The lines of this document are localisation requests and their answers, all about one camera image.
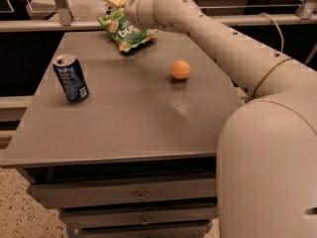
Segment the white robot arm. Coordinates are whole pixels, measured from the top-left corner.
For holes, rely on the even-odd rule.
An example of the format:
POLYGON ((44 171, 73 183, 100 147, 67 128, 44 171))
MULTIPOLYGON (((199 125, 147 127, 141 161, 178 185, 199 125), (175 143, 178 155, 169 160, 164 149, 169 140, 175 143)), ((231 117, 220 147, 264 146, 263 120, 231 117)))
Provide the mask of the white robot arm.
POLYGON ((251 100, 217 148, 221 238, 317 238, 317 72, 192 0, 106 0, 139 29, 188 36, 251 100))

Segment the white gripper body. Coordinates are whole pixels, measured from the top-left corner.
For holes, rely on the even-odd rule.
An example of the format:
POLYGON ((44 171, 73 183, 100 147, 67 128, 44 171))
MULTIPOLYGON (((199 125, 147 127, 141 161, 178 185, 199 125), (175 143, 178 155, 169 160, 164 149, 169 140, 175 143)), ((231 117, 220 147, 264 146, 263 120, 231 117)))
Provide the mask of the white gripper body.
POLYGON ((139 29, 162 30, 164 24, 159 20, 163 0, 127 0, 124 13, 127 20, 139 29))

